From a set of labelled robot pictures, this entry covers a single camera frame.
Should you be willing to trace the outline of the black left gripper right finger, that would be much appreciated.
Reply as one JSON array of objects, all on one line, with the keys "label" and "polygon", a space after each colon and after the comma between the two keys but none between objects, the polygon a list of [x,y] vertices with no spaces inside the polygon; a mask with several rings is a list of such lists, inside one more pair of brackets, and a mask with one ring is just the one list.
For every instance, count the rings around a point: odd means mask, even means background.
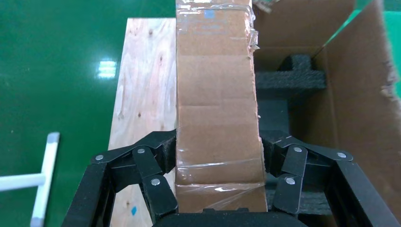
[{"label": "black left gripper right finger", "polygon": [[305,184],[323,189],[341,227],[398,227],[400,224],[353,156],[305,143],[283,131],[261,131],[265,169],[277,178],[273,211],[299,214]]}]

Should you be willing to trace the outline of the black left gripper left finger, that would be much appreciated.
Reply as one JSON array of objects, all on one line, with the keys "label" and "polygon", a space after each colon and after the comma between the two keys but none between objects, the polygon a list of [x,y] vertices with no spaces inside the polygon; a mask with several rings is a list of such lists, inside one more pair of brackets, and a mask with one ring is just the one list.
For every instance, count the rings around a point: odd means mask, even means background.
[{"label": "black left gripper left finger", "polygon": [[62,222],[63,227],[109,227],[116,195],[138,185],[152,224],[178,212],[166,177],[175,167],[176,130],[153,131],[132,145],[91,158]]}]

